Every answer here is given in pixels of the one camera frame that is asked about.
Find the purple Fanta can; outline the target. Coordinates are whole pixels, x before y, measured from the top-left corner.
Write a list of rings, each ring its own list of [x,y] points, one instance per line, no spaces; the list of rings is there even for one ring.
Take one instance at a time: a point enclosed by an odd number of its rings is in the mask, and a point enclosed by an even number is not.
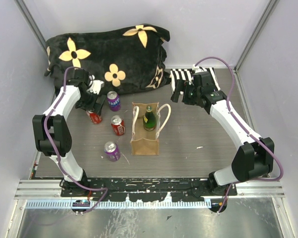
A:
[[[115,92],[115,91],[108,92],[107,93],[107,101],[108,101],[110,110],[112,110],[114,112],[120,110],[121,103],[120,103],[120,97],[117,92]]]

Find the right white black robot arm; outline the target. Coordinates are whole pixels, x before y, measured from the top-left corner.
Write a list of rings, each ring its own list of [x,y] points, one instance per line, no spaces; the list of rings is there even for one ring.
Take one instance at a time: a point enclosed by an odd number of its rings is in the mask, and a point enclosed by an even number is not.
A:
[[[257,179],[273,170],[273,140],[261,137],[247,125],[209,71],[173,69],[170,78],[171,100],[178,102],[182,95],[183,103],[203,108],[224,128],[237,149],[231,165],[209,174],[207,188],[211,194],[220,195],[226,185]]]

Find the brown canvas tote bag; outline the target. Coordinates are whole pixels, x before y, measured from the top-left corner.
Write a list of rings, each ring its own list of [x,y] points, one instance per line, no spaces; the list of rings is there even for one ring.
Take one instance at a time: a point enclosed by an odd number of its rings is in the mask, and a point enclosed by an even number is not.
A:
[[[131,147],[133,155],[159,155],[159,135],[167,124],[171,115],[171,106],[159,103],[132,103],[133,119],[132,119],[132,137]],[[156,127],[154,130],[147,131],[144,128],[143,116],[145,115],[147,106],[151,106],[156,118]],[[164,122],[160,120],[160,113],[163,109],[168,109],[168,113]]]

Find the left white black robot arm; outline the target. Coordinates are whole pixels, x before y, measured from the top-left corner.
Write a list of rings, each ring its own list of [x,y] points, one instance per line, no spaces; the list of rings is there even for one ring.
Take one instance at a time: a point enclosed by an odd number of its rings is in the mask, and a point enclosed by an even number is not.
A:
[[[36,149],[55,162],[64,177],[64,186],[77,196],[92,189],[86,172],[72,153],[72,136],[67,118],[75,105],[85,111],[101,114],[106,97],[101,95],[104,81],[95,79],[83,68],[68,67],[63,84],[51,106],[32,119]]]

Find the green glass bottle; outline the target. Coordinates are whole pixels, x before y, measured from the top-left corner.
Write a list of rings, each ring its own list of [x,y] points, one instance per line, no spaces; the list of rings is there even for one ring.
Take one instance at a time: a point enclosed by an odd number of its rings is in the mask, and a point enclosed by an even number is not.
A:
[[[143,116],[143,126],[147,131],[152,131],[156,127],[156,116],[152,110],[152,106],[146,107],[146,113]]]

